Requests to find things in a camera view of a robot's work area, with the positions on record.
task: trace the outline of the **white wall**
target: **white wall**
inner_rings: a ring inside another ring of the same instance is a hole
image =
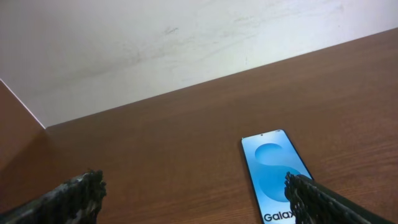
[[[396,0],[2,0],[0,77],[45,126],[398,27]]]

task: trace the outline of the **phone screen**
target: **phone screen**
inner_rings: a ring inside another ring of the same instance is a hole
[[[276,130],[242,139],[243,151],[264,223],[295,223],[285,197],[285,176],[311,178],[285,131]]]

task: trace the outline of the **wooden desk surface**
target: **wooden desk surface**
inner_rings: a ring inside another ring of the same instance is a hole
[[[87,168],[99,223],[260,223],[244,136],[284,129],[314,178],[398,222],[398,29],[52,126],[0,173],[0,211]]]

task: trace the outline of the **samsung galaxy phone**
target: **samsung galaxy phone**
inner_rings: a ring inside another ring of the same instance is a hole
[[[275,130],[242,138],[246,162],[264,223],[295,223],[285,197],[285,176],[312,179],[285,131]]]

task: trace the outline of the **phone wallpaper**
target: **phone wallpaper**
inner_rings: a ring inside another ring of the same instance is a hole
[[[242,139],[264,223],[295,223],[285,197],[287,172],[311,178],[283,130]]]

